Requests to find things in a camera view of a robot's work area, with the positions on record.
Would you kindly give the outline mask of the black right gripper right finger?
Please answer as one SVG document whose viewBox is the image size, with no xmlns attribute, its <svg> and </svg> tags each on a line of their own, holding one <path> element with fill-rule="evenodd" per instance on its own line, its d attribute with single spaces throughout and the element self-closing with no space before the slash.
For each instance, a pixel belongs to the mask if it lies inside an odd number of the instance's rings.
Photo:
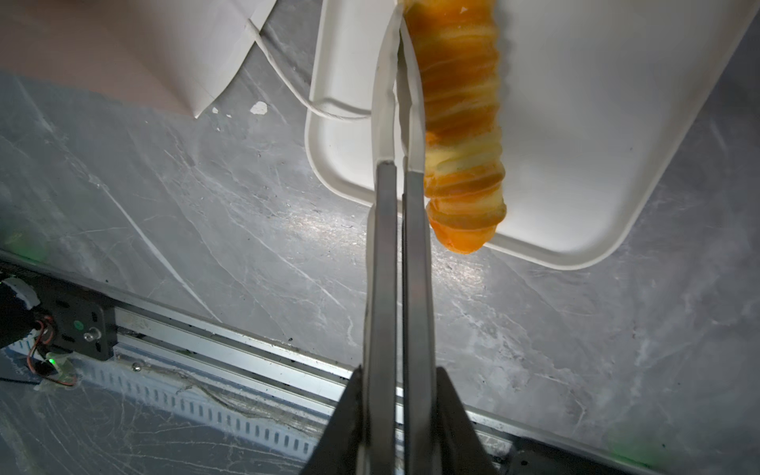
<svg viewBox="0 0 760 475">
<path fill-rule="evenodd" d="M 437 368 L 437 433 L 443 474 L 496 475 L 463 403 L 443 367 Z"/>
</svg>

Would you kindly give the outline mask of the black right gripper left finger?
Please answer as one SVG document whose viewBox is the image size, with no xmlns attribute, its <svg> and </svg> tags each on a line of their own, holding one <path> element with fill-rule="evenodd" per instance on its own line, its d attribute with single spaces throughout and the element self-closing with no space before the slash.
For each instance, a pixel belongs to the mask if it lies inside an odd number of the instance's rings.
<svg viewBox="0 0 760 475">
<path fill-rule="evenodd" d="M 362 368 L 352 375 L 301 475 L 354 475 L 362 441 Z"/>
</svg>

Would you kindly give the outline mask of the metal tongs white tips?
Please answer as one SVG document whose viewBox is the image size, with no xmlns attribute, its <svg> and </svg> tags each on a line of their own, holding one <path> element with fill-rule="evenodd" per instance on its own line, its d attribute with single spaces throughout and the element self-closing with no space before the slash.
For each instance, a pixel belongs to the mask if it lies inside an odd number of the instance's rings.
<svg viewBox="0 0 760 475">
<path fill-rule="evenodd" d="M 443 471 L 437 434 L 431 239 L 423 188 L 425 111 L 404 7 L 378 55 L 371 107 L 375 198 L 367 237 L 368 304 L 358 471 Z"/>
</svg>

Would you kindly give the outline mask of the long twisted bread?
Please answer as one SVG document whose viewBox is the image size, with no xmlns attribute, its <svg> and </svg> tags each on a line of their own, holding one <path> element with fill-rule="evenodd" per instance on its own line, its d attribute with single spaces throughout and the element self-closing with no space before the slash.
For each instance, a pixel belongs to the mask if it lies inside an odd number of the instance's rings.
<svg viewBox="0 0 760 475">
<path fill-rule="evenodd" d="M 507 215 L 493 1 L 407 1 L 426 114 L 424 190 L 439 242 L 475 253 Z"/>
</svg>

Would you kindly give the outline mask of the red white paper bag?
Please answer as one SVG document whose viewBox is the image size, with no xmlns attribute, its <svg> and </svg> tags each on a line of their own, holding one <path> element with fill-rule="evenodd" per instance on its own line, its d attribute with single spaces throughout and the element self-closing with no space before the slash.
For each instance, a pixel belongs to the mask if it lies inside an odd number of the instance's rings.
<svg viewBox="0 0 760 475">
<path fill-rule="evenodd" d="M 271 1 L 4 1 L 1 66 L 199 117 L 255 44 Z"/>
</svg>

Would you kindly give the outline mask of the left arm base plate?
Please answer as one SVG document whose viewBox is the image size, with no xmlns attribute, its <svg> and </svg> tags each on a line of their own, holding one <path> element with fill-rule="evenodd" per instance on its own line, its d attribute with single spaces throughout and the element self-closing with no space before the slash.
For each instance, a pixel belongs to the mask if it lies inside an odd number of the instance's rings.
<svg viewBox="0 0 760 475">
<path fill-rule="evenodd" d="M 108 360 L 117 343 L 115 302 L 68 281 L 2 263 L 2 348 L 38 330 L 44 331 L 44 348 Z"/>
</svg>

